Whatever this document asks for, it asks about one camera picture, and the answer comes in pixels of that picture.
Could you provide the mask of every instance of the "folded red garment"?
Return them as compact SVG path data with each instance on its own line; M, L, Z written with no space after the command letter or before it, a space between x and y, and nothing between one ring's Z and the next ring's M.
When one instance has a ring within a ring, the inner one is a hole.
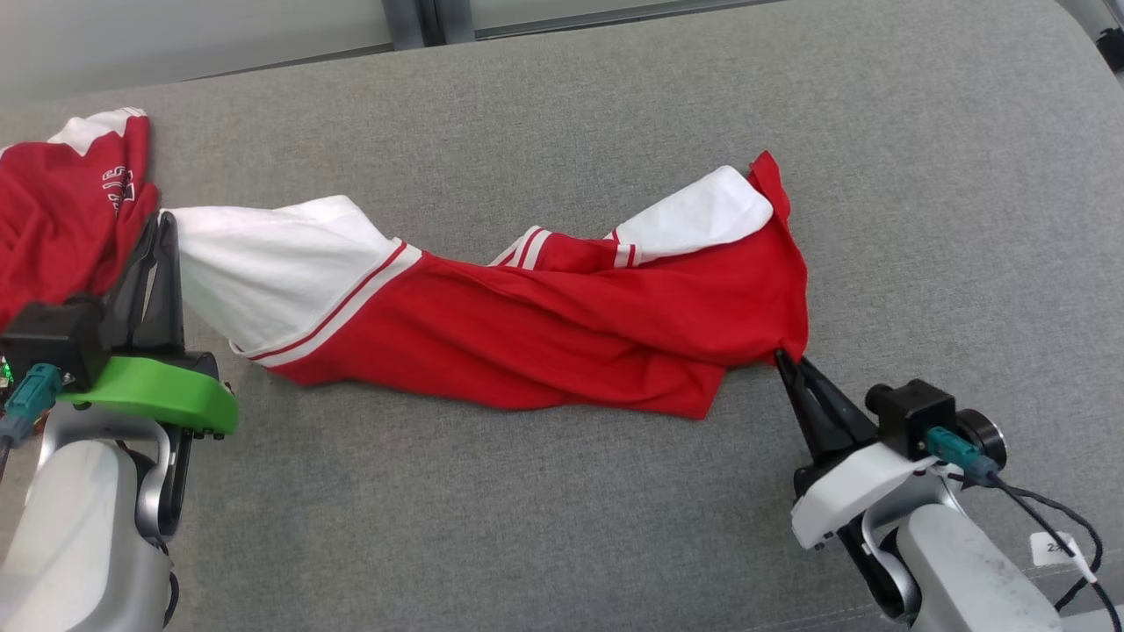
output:
M488 267L388 240L344 197L171 213L187 303L301 385L698 419L727 368L807 344L807 270L768 153L749 180L720 168L608 238L534 227Z
M134 108L0 150L0 331L28 301L109 291L156 208L147 169L148 117Z

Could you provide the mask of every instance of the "white label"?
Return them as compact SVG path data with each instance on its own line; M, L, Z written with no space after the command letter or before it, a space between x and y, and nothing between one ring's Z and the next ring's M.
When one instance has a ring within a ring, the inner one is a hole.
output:
M1077 548L1072 535L1061 531L1058 532L1058 535L1061 535L1061 539L1078 557L1081 556L1081 550ZM1053 536L1044 531L1031 534L1031 553L1034 556L1034 566L1070 563L1066 549L1062 549Z

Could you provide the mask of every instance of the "teal connector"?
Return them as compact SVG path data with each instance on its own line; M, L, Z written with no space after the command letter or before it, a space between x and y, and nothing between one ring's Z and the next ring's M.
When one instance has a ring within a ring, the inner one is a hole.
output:
M979 448L940 426L930 428L925 444L930 454L959 466L964 470L964 476L976 485L990 487L990 475L999 473L999 464L994 459L981 454Z
M51 364L36 364L24 376L4 405L0 417L0 440L8 439L19 448L31 436L35 421L51 409L63 390L63 377Z

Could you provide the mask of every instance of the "cable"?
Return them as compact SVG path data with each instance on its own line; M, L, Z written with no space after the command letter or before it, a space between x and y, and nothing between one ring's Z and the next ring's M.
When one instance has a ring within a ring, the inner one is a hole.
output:
M167 610L164 611L164 628L171 623L172 615L175 614L175 606L180 603L180 580L175 578L174 572L169 572L167 581L172 585L172 596L167 599Z
M3 482L3 469L8 467L9 452L11 452L11 437L0 437L0 482Z
M1089 533L1089 539L1093 540L1093 547L1094 547L1093 563L1089 565L1089 570L1091 570L1093 572L1097 572L1098 570L1100 570L1100 561L1105 554L1105 544L1100 540L1100 534L1097 533L1097 530L1094 529L1091 524L1089 524L1089 521L1085 520L1085 517L1081 516L1081 514L1075 512L1073 509L1067 507L1066 505L1062 505L1057 500L1051 500L1050 498L1046 498L1041 494L1035 494L1034 491L1030 491L1027 489L1022 489L1018 487L1012 487L1010 490L1024 498L1030 498L1032 500L1037 502L1039 504L1058 509L1059 512L1069 516L1071 521L1085 527L1085 531ZM1058 599L1058 602L1054 604L1054 610L1061 612L1061 608L1068 606L1069 603L1073 601L1073 597L1076 597L1077 594L1081 592L1081 588L1085 588L1088 585L1089 581L1084 577L1078 579L1077 584L1073 584L1073 586L1064 595L1062 595L1060 599Z
M1093 570L1090 569L1090 567L1086 566L1085 558L1079 557L1073 551L1073 549L1070 548L1069 543L1062 540L1062 536L1058 534L1058 531L1054 530L1054 527L1051 526L1049 522L1046 522L1046 518L1042 517L1042 514L1037 513L1034 509L1034 507L1027 505L1026 500L1023 500L1018 491L1025 491L1025 490L1010 487L1001 478L999 478L999 473L995 471L988 472L987 479L995 487L998 487L1004 494L1009 496L1010 499L1014 500L1015 504L1017 504L1019 507L1022 507L1022 509L1026 512L1027 515L1034 518L1034 522L1039 523L1039 525L1042 526L1042 529L1045 530L1045 532L1049 533L1051 538L1053 538L1053 541L1057 542L1058 545L1061 547L1063 551L1066 551L1066 554L1069 556L1070 560L1072 560L1072 562L1077 565L1078 569L1081 570L1081 575L1085 577L1085 579L1089 583L1090 586L1093 586L1093 590L1096 592L1097 597L1100 598L1100 603L1105 605L1105 610L1108 611L1108 619L1113 623L1113 632L1124 632L1124 630L1121 629L1121 617L1120 614L1116 612L1116 607L1113 605L1113 601L1108 598L1108 594L1105 593L1104 586L1102 586L1100 583L1097 581L1097 577L1093 575Z

